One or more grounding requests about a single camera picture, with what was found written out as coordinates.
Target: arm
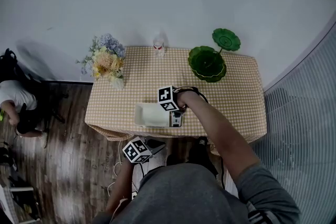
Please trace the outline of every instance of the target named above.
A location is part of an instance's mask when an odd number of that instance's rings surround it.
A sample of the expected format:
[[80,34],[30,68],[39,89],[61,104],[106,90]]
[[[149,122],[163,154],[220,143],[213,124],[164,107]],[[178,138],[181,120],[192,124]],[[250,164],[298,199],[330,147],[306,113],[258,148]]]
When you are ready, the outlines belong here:
[[214,142],[235,182],[242,171],[260,162],[252,148],[229,120],[198,94],[191,91],[180,93],[178,104],[183,106],[185,103],[198,117],[208,137]]
[[19,114],[15,110],[15,106],[12,100],[7,100],[1,103],[1,108],[9,115],[9,123],[16,125],[20,122]]
[[178,95],[178,105],[184,104],[195,113],[214,142],[237,186],[239,199],[250,203],[249,210],[254,211],[255,217],[261,217],[263,212],[271,221],[276,218],[275,223],[295,223],[300,211],[294,200],[268,170],[258,165],[259,158],[228,119],[194,92]]
[[125,159],[121,165],[121,171],[113,184],[113,192],[106,206],[106,212],[112,215],[118,214],[132,200],[132,176],[134,164]]

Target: green bowl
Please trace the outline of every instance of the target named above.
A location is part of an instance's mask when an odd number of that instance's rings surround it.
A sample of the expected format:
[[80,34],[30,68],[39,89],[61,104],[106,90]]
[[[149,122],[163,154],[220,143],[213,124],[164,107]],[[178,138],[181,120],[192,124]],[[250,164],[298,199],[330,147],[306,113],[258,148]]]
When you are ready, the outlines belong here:
[[200,46],[189,52],[189,65],[200,80],[217,82],[225,77],[226,65],[221,55],[213,48]]

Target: white tray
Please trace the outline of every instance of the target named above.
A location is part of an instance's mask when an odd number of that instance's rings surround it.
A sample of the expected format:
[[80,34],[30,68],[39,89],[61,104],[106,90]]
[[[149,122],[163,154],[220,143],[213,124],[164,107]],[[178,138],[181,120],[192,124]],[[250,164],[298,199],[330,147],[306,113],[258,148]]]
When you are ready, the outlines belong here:
[[164,111],[158,103],[137,103],[135,105],[135,125],[151,128],[177,128],[172,126],[173,121],[172,112]]

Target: green plate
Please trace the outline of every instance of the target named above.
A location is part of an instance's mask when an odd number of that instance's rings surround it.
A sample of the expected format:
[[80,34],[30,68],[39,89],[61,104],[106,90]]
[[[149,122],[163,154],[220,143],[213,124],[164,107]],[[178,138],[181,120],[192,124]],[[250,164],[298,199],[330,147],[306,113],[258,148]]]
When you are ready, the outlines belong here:
[[240,39],[229,29],[215,29],[212,33],[212,38],[221,48],[225,50],[235,51],[240,48]]
[[221,55],[213,48],[200,46],[189,52],[189,65],[200,80],[217,82],[225,77],[226,65]]

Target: black and white marker cube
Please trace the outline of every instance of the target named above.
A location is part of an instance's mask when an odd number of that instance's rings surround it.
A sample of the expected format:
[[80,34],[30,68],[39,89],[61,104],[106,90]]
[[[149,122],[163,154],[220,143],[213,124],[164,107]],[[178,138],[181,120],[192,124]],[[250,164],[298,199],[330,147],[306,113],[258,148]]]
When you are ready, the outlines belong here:
[[165,111],[180,110],[177,105],[176,94],[173,93],[173,86],[166,86],[158,89],[157,102]]
[[152,153],[139,137],[132,139],[122,151],[132,163],[144,163],[152,156]]

